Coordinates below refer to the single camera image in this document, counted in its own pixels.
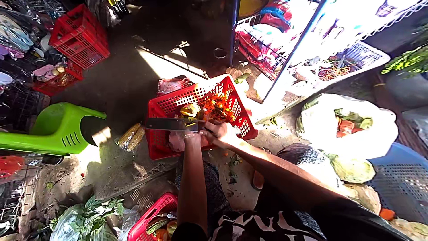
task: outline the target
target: sandal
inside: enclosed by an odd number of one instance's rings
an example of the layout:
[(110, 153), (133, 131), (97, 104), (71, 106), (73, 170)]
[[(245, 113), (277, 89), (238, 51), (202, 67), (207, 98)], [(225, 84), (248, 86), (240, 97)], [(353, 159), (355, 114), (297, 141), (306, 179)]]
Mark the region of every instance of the sandal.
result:
[[(259, 147), (260, 149), (266, 151), (267, 153), (272, 154), (272, 152), (264, 147)], [(253, 174), (253, 179), (251, 180), (251, 186), (256, 189), (257, 191), (261, 191), (263, 189), (263, 184), (265, 183), (265, 178), (263, 177), (263, 175), (254, 170), (254, 174)]]

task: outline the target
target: blue plastic crate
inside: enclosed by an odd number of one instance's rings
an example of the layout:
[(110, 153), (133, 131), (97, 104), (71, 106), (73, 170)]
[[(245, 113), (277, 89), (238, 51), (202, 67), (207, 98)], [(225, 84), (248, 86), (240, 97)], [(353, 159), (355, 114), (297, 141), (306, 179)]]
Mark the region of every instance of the blue plastic crate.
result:
[(393, 143), (386, 156), (370, 162), (376, 175), (366, 184), (379, 193), (382, 207), (408, 221), (428, 224), (428, 161)]

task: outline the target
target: hand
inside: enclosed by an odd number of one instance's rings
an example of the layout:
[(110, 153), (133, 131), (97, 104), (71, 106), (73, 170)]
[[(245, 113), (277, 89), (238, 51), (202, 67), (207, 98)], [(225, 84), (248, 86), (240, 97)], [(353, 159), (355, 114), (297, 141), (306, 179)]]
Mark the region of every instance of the hand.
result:
[(212, 133), (207, 130), (201, 130), (199, 134), (205, 136), (209, 142), (218, 147), (230, 148), (240, 141), (235, 134), (235, 129), (230, 123), (210, 120), (204, 123), (204, 127), (212, 131)]
[(201, 145), (201, 136), (198, 134), (198, 132), (191, 132), (186, 131), (184, 133), (184, 144), (192, 144), (192, 145)]

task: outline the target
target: corn cob in plastic bag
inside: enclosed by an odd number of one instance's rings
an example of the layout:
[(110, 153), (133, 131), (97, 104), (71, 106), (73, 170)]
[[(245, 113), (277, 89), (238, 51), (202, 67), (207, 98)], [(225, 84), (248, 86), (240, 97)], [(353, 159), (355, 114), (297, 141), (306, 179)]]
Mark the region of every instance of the corn cob in plastic bag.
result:
[(133, 125), (128, 131), (116, 141), (116, 144), (126, 151), (132, 151), (140, 143), (146, 130), (140, 123)]

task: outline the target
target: red plastic crate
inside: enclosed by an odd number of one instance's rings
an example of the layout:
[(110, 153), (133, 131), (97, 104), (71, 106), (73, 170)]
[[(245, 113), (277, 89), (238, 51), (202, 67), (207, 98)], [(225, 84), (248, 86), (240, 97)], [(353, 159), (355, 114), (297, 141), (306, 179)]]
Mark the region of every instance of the red plastic crate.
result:
[(60, 73), (46, 82), (37, 81), (33, 89), (52, 96), (81, 80), (83, 80), (83, 69), (69, 60), (64, 73)]
[[(233, 86), (231, 75), (224, 74), (202, 82), (194, 84), (184, 89), (159, 96), (149, 101), (149, 117), (151, 118), (172, 118), (175, 114), (180, 114), (180, 109), (189, 103), (201, 102), (202, 100), (217, 93), (229, 93), (227, 108), (231, 109), (236, 117), (233, 126), (238, 126), (244, 140), (257, 137), (259, 131), (254, 128), (247, 110), (242, 105), (238, 93)], [(146, 130), (146, 140), (149, 145), (149, 157), (158, 160), (165, 157), (176, 157), (180, 152), (174, 152), (168, 145), (169, 131), (166, 130)], [(213, 148), (213, 145), (202, 147), (204, 150)]]
[(106, 31), (84, 4), (56, 20), (49, 45), (83, 69), (110, 55)]
[(177, 197), (172, 193), (163, 194), (153, 206), (138, 220), (138, 222), (129, 230), (128, 241), (151, 241), (150, 235), (146, 233), (147, 225), (152, 218), (158, 214), (176, 211), (178, 205)]

